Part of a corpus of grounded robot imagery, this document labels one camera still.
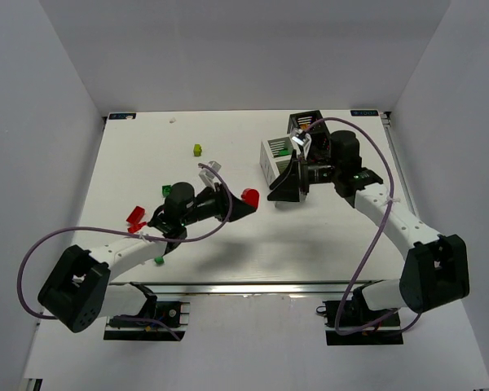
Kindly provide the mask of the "red lime rounded lego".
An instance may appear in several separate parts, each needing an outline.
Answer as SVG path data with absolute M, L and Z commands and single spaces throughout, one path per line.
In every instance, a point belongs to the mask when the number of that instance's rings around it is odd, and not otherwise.
M 254 207 L 255 209 L 259 205 L 260 195 L 256 189 L 253 188 L 244 189 L 240 198 L 247 205 Z

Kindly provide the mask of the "red lego brick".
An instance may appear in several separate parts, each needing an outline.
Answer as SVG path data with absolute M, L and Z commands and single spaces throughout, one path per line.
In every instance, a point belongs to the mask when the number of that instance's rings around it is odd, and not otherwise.
M 146 225 L 147 225 L 146 222 L 139 222 L 139 223 L 136 223 L 134 225 L 129 226 L 127 228 L 127 231 L 131 234 L 135 234 L 135 233 L 139 232 L 140 230 L 142 230 Z
M 136 225 L 142 221 L 145 213 L 146 213 L 146 211 L 143 207 L 135 206 L 133 211 L 130 213 L 130 215 L 126 219 L 126 222 L 129 225 Z

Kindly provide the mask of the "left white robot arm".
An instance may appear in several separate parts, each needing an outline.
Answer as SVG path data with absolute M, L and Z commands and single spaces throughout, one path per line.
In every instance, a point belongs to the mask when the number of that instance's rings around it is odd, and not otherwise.
M 223 184 L 215 183 L 196 193 L 191 184 L 178 182 L 141 230 L 93 249 L 76 244 L 66 248 L 37 300 L 74 333 L 104 317 L 166 327 L 151 289 L 142 283 L 113 285 L 112 281 L 146 261 L 173 252 L 187 241 L 191 224 L 212 217 L 221 223 L 234 222 L 255 213 L 258 204 L 259 193 L 252 188 L 235 196 Z

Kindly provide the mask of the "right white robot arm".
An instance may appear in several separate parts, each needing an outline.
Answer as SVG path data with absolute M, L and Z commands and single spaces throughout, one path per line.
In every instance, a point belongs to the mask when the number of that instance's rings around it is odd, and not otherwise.
M 354 289 L 346 312 L 369 323 L 388 310 L 408 308 L 417 314 L 467 297 L 469 267 L 464 240 L 427 226 L 393 197 L 394 190 L 362 164 L 354 132 L 328 135 L 324 156 L 310 156 L 311 137 L 301 129 L 290 134 L 298 147 L 280 176 L 270 184 L 272 202 L 302 201 L 314 184 L 331 183 L 336 193 L 371 220 L 404 259 L 398 279 Z

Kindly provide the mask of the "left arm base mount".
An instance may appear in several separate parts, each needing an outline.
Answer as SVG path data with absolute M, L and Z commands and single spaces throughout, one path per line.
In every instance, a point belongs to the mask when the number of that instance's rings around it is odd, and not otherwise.
M 188 302 L 128 283 L 108 287 L 99 316 L 106 319 L 105 340 L 180 342 L 189 314 Z

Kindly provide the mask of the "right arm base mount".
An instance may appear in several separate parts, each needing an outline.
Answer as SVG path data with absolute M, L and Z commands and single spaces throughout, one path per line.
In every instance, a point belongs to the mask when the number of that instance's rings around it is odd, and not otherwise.
M 400 317 L 393 313 L 389 318 L 377 324 L 366 327 L 360 332 L 342 336 L 334 327 L 340 301 L 324 301 L 317 306 L 315 312 L 324 319 L 324 330 L 327 346 L 375 346 L 375 345 L 402 345 L 403 336 L 400 331 Z M 349 331 L 366 323 L 373 322 L 387 313 L 388 310 L 377 311 L 363 316 L 355 311 L 355 306 L 348 301 L 342 312 L 339 322 L 340 329 Z

